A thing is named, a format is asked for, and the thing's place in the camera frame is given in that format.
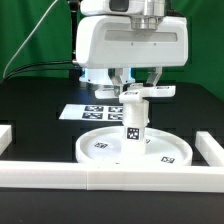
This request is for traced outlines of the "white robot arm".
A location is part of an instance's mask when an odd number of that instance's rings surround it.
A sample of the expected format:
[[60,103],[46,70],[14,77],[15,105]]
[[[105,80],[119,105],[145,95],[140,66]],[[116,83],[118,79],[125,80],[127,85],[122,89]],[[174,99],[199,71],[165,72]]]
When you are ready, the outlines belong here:
[[133,68],[147,68],[147,83],[154,86],[164,67],[187,61],[187,20],[168,10],[166,0],[82,0],[80,10],[80,81],[97,86],[103,97],[116,97],[132,83]]

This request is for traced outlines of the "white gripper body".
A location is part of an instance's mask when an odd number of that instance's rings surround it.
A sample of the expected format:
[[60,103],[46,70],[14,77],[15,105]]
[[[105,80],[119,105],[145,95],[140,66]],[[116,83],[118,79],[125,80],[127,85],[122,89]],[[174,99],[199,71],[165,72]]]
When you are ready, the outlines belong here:
[[135,30],[126,16],[86,17],[78,25],[76,59],[91,69],[183,66],[187,21],[167,16],[156,30]]

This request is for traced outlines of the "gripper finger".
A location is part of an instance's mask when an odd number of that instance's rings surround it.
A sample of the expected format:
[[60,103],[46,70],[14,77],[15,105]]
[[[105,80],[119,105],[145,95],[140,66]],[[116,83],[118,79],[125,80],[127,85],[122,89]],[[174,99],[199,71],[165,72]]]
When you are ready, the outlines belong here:
[[161,67],[153,67],[148,70],[148,79],[146,81],[147,85],[156,86],[160,77],[162,75]]
[[109,77],[114,86],[114,95],[118,97],[123,92],[123,82],[122,77],[123,69],[122,68],[112,68],[109,70]]

